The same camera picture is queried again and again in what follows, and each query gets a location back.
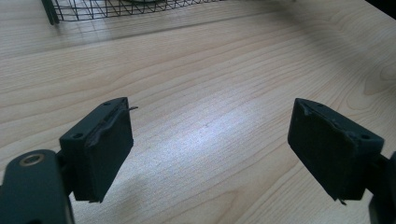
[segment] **black mount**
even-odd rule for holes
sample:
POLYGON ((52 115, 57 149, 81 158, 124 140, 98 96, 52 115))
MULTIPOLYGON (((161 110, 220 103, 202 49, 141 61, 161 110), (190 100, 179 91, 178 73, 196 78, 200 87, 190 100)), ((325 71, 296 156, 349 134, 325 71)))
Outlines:
POLYGON ((75 223, 68 195, 101 202, 134 145, 126 97, 97 106, 60 138, 11 161, 0 188, 0 223, 75 223))
POLYGON ((371 222, 395 223, 396 152, 390 160, 380 154, 384 139, 325 105, 296 99, 288 141, 334 200, 361 200, 368 189, 371 222))

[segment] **wire mesh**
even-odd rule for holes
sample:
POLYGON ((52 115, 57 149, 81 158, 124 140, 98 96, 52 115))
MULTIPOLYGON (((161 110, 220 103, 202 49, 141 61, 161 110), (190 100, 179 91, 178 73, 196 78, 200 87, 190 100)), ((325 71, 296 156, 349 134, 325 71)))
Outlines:
POLYGON ((49 0, 59 21, 86 21, 165 11, 221 0, 49 0))

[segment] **light wood surface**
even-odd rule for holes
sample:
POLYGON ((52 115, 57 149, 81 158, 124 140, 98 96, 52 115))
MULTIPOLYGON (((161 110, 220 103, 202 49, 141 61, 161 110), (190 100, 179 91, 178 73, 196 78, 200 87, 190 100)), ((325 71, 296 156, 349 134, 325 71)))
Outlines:
POLYGON ((294 98, 396 145, 396 21, 362 0, 228 0, 50 26, 0 0, 0 176, 103 101, 128 96, 135 146, 77 223, 369 223, 287 144, 294 98))

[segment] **wood grain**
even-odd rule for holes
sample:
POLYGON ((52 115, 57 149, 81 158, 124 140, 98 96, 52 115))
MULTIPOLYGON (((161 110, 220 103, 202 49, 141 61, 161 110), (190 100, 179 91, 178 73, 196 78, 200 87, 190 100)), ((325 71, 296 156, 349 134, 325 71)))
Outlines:
POLYGON ((294 98, 396 145, 396 21, 361 0, 228 0, 48 24, 0 0, 0 175, 103 101, 128 96, 135 146, 77 223, 369 223, 287 144, 294 98))

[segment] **metal ring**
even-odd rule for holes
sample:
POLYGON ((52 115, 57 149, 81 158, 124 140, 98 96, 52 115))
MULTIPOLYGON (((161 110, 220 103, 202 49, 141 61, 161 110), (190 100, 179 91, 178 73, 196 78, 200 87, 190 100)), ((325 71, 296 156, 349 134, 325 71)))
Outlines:
POLYGON ((35 164, 38 164, 39 162, 43 161, 44 157, 45 157, 44 154, 41 154, 41 153, 32 154, 32 155, 29 155, 29 156, 21 159, 20 165, 21 166, 35 165, 35 164))

